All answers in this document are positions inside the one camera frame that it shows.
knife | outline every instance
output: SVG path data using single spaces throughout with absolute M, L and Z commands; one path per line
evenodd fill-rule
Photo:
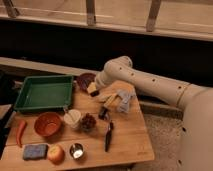
M 105 152 L 107 152 L 109 150 L 109 145 L 112 139 L 112 130 L 114 128 L 114 124 L 112 121 L 110 121 L 109 125 L 108 125 L 108 130 L 105 136 Z

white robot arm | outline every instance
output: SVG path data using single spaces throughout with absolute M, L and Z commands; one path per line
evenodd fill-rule
M 213 170 L 213 90 L 132 69 L 127 56 L 109 60 L 95 78 L 103 88 L 123 80 L 184 111 L 179 170 Z

wooden table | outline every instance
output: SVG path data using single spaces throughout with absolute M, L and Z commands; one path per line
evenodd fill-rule
M 135 91 L 132 85 L 116 81 L 111 86 L 102 89 L 100 93 L 102 95 L 114 93 L 118 89 L 129 92 Z M 108 152 L 104 151 L 104 139 L 108 123 L 98 119 L 102 103 L 98 102 L 97 99 L 98 97 L 91 97 L 80 91 L 78 86 L 75 86 L 72 108 L 80 110 L 82 114 L 87 112 L 93 114 L 97 120 L 96 128 L 90 133 L 74 131 L 63 123 L 57 134 L 44 139 L 37 135 L 33 128 L 37 115 L 23 116 L 17 113 L 0 161 L 1 170 L 68 170 L 153 160 L 152 145 L 137 97 L 131 100 L 128 114 L 116 111 L 116 106 L 121 101 L 119 97 L 110 104 L 109 113 L 114 122 L 114 130 Z M 48 143 L 49 146 L 53 144 L 61 145 L 65 151 L 65 159 L 61 164 L 54 165 L 44 159 L 38 161 L 24 161 L 22 159 L 24 148 L 19 148 L 15 139 L 17 123 L 20 119 L 25 119 L 28 123 L 22 137 L 22 143 L 24 145 L 38 143 Z M 69 154 L 70 146 L 73 143 L 81 143 L 85 150 L 84 156 L 77 161 L 73 160 Z

gray floor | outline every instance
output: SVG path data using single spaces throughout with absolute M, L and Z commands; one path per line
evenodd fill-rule
M 155 160 L 137 163 L 132 171 L 176 171 L 181 133 L 180 111 L 168 107 L 142 106 Z M 83 169 L 83 171 L 125 171 L 126 166 Z

black wall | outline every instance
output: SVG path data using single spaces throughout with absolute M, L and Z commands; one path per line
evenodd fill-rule
M 121 55 L 134 68 L 213 86 L 213 42 L 0 21 L 0 56 L 101 70 Z

